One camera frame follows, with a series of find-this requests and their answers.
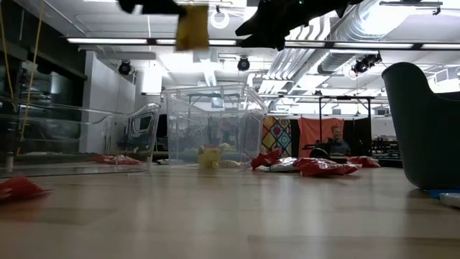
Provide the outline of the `orange hanging cloth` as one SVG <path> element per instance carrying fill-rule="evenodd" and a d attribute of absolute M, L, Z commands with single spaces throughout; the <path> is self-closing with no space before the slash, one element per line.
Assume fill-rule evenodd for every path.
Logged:
<path fill-rule="evenodd" d="M 329 119 L 309 119 L 300 118 L 298 120 L 298 126 L 300 130 L 300 142 L 299 142 L 299 157 L 308 157 L 311 150 L 304 150 L 306 145 L 316 144 L 317 141 L 327 142 L 329 138 L 334 136 L 332 127 L 337 126 L 341 130 L 344 126 L 344 121 L 337 118 Z"/>

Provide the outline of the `black office chair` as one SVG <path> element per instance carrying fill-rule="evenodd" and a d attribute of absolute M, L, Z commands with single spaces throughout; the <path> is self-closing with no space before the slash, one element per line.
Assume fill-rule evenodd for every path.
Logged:
<path fill-rule="evenodd" d="M 331 159 L 330 156 L 331 145 L 328 142 L 317 142 L 315 144 L 304 145 L 302 150 L 307 150 L 310 152 L 310 158 L 324 158 Z"/>

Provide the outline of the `black metal rack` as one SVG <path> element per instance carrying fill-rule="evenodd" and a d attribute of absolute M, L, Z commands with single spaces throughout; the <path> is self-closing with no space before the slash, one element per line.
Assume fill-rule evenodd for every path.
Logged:
<path fill-rule="evenodd" d="M 367 118 L 369 120 L 369 128 L 372 127 L 371 123 L 371 100 L 374 99 L 373 96 L 348 96 L 348 95 L 342 95 L 342 96 L 318 96 L 318 105 L 319 105 L 319 122 L 320 122 L 320 138 L 321 140 L 323 139 L 323 134 L 322 134 L 322 108 L 326 104 L 322 104 L 323 99 L 328 99 L 329 101 L 335 99 L 337 101 L 351 101 L 351 100 L 358 100 L 358 103 L 361 104 L 364 108 L 367 109 Z"/>

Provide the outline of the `colourful patchwork quilt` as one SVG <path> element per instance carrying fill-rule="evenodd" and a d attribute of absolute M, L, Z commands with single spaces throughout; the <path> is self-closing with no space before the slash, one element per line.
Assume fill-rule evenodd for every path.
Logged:
<path fill-rule="evenodd" d="M 262 128 L 261 152 L 270 153 L 278 150 L 280 157 L 292 156 L 291 123 L 286 118 L 265 117 Z"/>

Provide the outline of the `round white ceiling lamp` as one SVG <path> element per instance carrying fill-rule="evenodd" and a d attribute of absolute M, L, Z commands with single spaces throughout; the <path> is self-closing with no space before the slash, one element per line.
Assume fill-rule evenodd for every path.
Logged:
<path fill-rule="evenodd" d="M 219 5 L 211 13 L 211 25 L 216 29 L 225 29 L 230 23 L 230 16 L 227 12 L 222 11 Z"/>

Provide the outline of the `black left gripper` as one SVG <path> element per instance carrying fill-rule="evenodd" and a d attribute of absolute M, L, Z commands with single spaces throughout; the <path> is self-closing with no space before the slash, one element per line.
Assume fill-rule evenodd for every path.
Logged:
<path fill-rule="evenodd" d="M 116 0 L 116 2 L 119 8 L 128 14 L 132 14 L 139 5 L 138 0 Z M 142 4 L 142 13 L 186 15 L 187 11 L 174 0 L 145 0 Z"/>

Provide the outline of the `teal plastic bin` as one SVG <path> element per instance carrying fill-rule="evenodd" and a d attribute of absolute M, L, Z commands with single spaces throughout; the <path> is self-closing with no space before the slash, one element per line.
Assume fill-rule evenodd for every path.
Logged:
<path fill-rule="evenodd" d="M 421 189 L 460 189 L 460 91 L 435 93 L 407 62 L 382 72 L 406 178 Z"/>

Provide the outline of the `person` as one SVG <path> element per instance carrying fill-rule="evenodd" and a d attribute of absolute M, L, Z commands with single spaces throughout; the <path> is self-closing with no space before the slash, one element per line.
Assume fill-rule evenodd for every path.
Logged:
<path fill-rule="evenodd" d="M 351 155 L 351 148 L 343 139 L 342 128 L 338 125 L 334 125 L 331 128 L 332 138 L 328 138 L 328 154 L 329 155 L 342 155 L 347 156 Z"/>

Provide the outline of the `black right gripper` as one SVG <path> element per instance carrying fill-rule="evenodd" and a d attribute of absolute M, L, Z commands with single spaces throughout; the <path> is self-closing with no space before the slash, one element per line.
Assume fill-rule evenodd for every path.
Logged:
<path fill-rule="evenodd" d="M 343 17 L 351 5 L 363 0 L 259 0 L 254 15 L 240 25 L 235 34 L 247 38 L 240 47 L 285 48 L 285 38 L 292 29 L 307 27 L 309 21 L 335 11 Z"/>

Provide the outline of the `silver ventilation duct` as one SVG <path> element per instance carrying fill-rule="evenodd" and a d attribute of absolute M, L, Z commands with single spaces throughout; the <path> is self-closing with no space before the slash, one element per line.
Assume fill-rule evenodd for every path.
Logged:
<path fill-rule="evenodd" d="M 399 17 L 394 7 L 382 6 L 381 1 L 364 0 L 335 24 L 331 24 L 327 18 L 315 18 L 314 21 L 321 24 L 312 25 L 310 31 L 317 30 L 316 37 L 320 40 L 379 41 L 407 17 L 406 14 Z M 267 77 L 298 81 L 306 74 L 329 75 L 354 56 L 353 53 L 335 53 L 324 49 L 284 49 L 275 57 Z"/>

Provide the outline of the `cluttered workbench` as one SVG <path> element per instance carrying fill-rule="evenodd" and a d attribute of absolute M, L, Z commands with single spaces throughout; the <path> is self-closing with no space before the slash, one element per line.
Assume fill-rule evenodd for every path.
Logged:
<path fill-rule="evenodd" d="M 373 135 L 371 148 L 372 156 L 377 159 L 401 159 L 398 141 L 394 135 Z"/>

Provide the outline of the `clear long plastic bin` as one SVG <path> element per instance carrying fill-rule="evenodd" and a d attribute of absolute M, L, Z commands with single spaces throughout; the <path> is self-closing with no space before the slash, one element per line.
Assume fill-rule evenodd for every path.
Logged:
<path fill-rule="evenodd" d="M 0 178 L 139 173 L 151 166 L 159 105 L 111 112 L 0 97 Z M 125 155 L 138 165 L 90 161 Z"/>

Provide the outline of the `black overhead light bar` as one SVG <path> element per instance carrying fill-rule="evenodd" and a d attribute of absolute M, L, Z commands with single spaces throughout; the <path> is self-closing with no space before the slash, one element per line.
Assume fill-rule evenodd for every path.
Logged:
<path fill-rule="evenodd" d="M 172 38 L 66 37 L 65 39 L 77 45 L 176 45 L 176 40 Z M 286 40 L 285 47 L 327 50 L 460 51 L 460 42 Z"/>

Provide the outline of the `clear square plastic bin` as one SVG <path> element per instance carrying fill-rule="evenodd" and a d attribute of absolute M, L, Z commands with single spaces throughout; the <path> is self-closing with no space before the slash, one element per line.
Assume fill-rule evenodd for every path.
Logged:
<path fill-rule="evenodd" d="M 170 165 L 204 169 L 198 165 L 199 147 L 220 147 L 221 160 L 240 162 L 238 168 L 205 171 L 244 171 L 259 155 L 267 107 L 248 86 L 204 86 L 164 92 Z M 185 154 L 196 159 L 182 160 Z"/>

